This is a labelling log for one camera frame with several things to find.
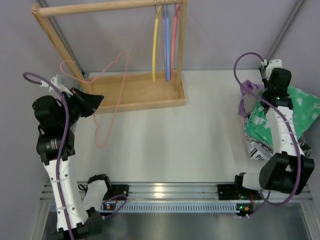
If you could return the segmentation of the green white tie-dye trousers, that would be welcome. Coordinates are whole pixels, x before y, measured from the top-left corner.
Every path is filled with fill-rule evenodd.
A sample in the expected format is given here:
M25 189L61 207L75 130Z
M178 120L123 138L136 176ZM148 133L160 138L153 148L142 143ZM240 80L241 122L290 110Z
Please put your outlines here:
M295 133L300 138L319 116L320 98L293 86L289 86L287 92L293 103ZM273 145L271 129L260 100L257 101L244 129L254 139L270 147Z

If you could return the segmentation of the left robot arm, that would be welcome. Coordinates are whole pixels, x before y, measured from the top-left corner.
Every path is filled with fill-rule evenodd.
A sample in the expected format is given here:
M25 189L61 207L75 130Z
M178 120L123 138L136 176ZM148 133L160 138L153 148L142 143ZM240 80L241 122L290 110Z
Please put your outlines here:
M103 231L100 214L102 202L112 188L106 174L89 178L81 198L75 170L75 135L73 125L79 118L93 115L104 96L71 88L58 100L45 95L34 101L32 108L38 120L39 137L36 151L49 176L57 213L55 240L79 240Z

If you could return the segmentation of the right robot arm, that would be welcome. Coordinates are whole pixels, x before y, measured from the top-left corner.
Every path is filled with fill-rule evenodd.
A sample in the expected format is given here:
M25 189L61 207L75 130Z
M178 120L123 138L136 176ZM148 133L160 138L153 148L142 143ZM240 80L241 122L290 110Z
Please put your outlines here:
M299 195L309 180L314 160L303 153L293 124L294 105L288 93L292 74L281 66L260 68L264 92L260 96L271 129L272 157L256 173L241 172L235 184L247 195L262 190Z

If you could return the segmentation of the pink clothes hanger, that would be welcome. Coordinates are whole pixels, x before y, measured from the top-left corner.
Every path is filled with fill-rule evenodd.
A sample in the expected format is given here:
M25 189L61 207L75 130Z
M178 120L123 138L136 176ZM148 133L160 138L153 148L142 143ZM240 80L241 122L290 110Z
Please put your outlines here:
M118 76L115 76L115 75L103 76L103 73L105 73L112 65L117 64L119 59L122 56L125 56L125 58L126 58L125 68L124 68L123 74L118 75ZM111 119L111 123L110 123L109 129L107 131L107 134L106 134L106 137L105 137L105 140L103 143L99 142L101 140L101 138L99 136L100 127L101 127L100 123L98 122L97 117L95 115L93 115L93 121L96 125L95 145L100 149L105 148L108 143L108 140L109 140L109 137L110 137L110 134L112 131L112 127L113 127L114 121L116 119L117 112L119 110L122 94L124 91L125 80L126 80L126 76L127 76L129 59L130 59L130 55L127 52L123 51L123 52L119 53L119 55L116 57L116 59L113 62L111 62L109 65L107 65L107 67L105 67L105 69L102 70L102 72L100 72L94 78L92 78L92 79L89 78L87 80L85 80L83 77L78 78L78 77L74 76L73 74L68 74L64 71L65 65L68 66L68 65L75 64L74 60L63 60L59 65L61 73L66 75L69 78L72 78L72 79L78 81L80 83L80 86L83 87L83 89L86 93L89 93L89 94L99 93L104 96L103 101L101 102L101 104L99 105L99 108L97 109L98 114L113 112L113 117Z

